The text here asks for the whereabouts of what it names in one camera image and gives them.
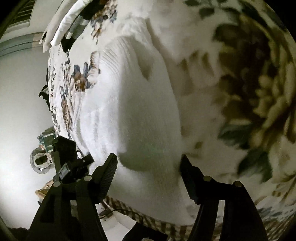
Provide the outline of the white knitted sweater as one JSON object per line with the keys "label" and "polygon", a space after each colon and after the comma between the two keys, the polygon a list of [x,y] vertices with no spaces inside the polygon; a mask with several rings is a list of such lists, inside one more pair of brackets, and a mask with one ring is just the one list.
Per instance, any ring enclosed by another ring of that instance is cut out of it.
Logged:
{"label": "white knitted sweater", "polygon": [[159,221],[192,225],[196,205],[181,179],[182,154],[217,157],[225,98],[218,88],[224,13],[182,1],[118,1],[99,38],[94,87],[76,128],[95,166],[119,159],[109,196]]}

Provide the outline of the round white floor object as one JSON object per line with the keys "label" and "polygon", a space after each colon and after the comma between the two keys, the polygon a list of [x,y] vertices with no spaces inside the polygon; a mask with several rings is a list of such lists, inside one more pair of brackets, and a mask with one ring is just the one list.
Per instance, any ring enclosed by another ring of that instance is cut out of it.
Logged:
{"label": "round white floor object", "polygon": [[38,174],[46,174],[51,168],[54,168],[54,161],[50,153],[36,148],[31,152],[30,165]]}

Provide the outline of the plaid checkered cloth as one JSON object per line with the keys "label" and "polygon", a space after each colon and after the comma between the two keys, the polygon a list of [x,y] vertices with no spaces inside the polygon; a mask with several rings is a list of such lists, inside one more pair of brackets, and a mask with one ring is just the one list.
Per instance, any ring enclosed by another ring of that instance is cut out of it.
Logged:
{"label": "plaid checkered cloth", "polygon": [[175,225],[169,222],[154,219],[109,196],[107,196],[103,201],[115,212],[120,213],[121,215],[124,215],[125,217],[128,217],[145,227],[161,232],[167,235],[168,238],[172,238],[172,240],[188,240],[191,231],[193,230],[193,225]]}

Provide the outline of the beige folded garment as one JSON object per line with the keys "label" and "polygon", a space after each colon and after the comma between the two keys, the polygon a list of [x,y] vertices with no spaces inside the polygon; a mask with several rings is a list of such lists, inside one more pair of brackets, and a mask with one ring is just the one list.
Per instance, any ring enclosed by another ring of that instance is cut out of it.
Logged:
{"label": "beige folded garment", "polygon": [[50,49],[50,42],[53,39],[55,32],[57,31],[62,19],[70,10],[70,8],[74,5],[74,3],[76,3],[76,0],[63,0],[60,3],[57,11],[55,12],[55,15],[50,20],[39,41],[39,44],[43,45],[43,53],[47,52]]}

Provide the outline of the black striped folded garment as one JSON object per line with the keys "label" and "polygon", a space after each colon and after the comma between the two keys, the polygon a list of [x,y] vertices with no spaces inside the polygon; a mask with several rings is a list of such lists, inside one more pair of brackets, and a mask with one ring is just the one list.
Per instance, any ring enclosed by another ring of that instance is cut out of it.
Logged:
{"label": "black striped folded garment", "polygon": [[82,11],[74,18],[69,29],[63,34],[61,45],[64,53],[70,51],[72,45],[77,38],[82,34],[91,18],[104,8],[107,1],[92,1],[85,6]]}

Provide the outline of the white folded garment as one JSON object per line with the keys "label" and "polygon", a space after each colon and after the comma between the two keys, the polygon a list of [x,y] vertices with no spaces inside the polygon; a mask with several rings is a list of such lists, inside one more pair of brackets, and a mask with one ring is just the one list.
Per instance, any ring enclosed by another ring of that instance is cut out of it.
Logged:
{"label": "white folded garment", "polygon": [[51,39],[51,46],[57,46],[60,44],[64,35],[67,33],[74,20],[79,16],[79,14],[92,2],[92,0],[77,0],[71,8],[67,11],[65,16],[60,21],[60,24]]}

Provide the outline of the window with metal bars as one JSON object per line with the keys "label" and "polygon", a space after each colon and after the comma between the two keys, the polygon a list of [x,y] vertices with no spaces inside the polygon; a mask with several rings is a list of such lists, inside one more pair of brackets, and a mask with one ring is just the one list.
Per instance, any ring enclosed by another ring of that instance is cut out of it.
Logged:
{"label": "window with metal bars", "polygon": [[26,24],[30,22],[31,15],[35,6],[36,0],[28,1],[13,17],[10,26],[16,26],[19,24]]}

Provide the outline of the floral patterned bedsheet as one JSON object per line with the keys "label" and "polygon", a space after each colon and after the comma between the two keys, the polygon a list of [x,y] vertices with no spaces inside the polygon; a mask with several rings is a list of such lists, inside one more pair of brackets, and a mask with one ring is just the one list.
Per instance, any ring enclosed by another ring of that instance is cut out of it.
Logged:
{"label": "floral patterned bedsheet", "polygon": [[[259,211],[269,240],[279,240],[295,217],[295,42],[264,1],[182,1],[220,9],[225,20],[214,32],[221,43],[218,88],[225,102],[221,146],[204,174],[219,182],[240,180]],[[49,52],[50,109],[58,135],[79,143],[76,128],[86,91],[96,80],[99,38],[116,20],[118,1],[107,1],[64,53]]]}

